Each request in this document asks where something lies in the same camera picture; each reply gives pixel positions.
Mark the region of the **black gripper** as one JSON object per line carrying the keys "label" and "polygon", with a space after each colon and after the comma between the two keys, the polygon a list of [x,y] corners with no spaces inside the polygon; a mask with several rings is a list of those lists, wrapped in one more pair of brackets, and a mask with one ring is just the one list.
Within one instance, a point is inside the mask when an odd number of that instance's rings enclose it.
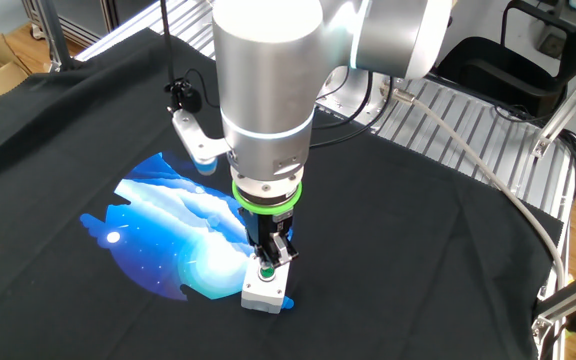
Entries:
{"label": "black gripper", "polygon": [[268,259],[261,245],[272,239],[269,258],[273,265],[285,265],[298,257],[298,251],[292,246],[293,210],[279,215],[260,215],[240,207],[238,214],[243,220],[248,243],[253,246],[254,254],[261,264]]}

